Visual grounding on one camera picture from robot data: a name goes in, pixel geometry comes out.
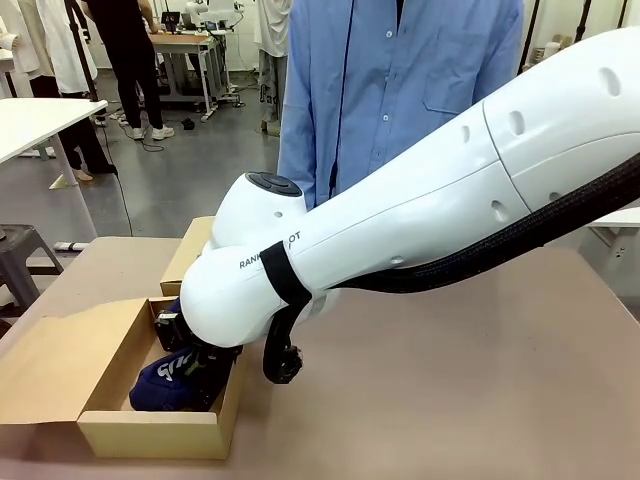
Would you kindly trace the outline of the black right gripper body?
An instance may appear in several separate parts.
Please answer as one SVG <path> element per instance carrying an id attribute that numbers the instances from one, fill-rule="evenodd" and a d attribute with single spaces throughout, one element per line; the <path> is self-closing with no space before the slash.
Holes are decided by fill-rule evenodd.
<path id="1" fill-rule="evenodd" d="M 243 352 L 242 346 L 218 347 L 201 340 L 188 327 L 181 312 L 161 311 L 153 325 L 162 348 L 167 352 L 188 348 L 209 359 L 230 358 L 232 361 Z"/>

